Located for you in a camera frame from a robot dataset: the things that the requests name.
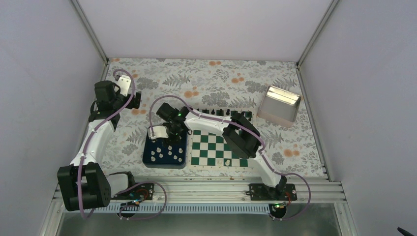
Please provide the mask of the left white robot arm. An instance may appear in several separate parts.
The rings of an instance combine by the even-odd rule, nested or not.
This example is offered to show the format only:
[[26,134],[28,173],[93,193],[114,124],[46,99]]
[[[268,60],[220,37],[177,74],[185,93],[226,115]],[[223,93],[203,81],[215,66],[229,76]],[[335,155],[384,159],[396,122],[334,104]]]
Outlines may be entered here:
[[90,108],[87,135],[70,164],[60,167],[57,172],[67,211],[106,207],[117,193],[124,199],[136,195],[137,185],[130,172],[107,176],[100,166],[121,110],[140,105],[140,92],[131,95],[130,88],[132,81],[125,76],[116,82],[100,81],[94,85],[96,100]]

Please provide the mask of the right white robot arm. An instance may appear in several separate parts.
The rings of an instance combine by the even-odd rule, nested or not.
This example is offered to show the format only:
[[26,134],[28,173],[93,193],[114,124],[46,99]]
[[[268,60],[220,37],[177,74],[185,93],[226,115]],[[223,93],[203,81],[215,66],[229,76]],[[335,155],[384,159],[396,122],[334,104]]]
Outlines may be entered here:
[[182,134],[195,130],[222,136],[237,157],[247,160],[258,171],[270,199],[279,200],[284,196],[287,178],[275,172],[264,152],[265,144],[259,131],[243,113],[234,113],[230,117],[216,116],[187,106],[178,110],[163,103],[156,114],[164,123],[150,126],[150,139],[162,138],[168,144],[174,144]]

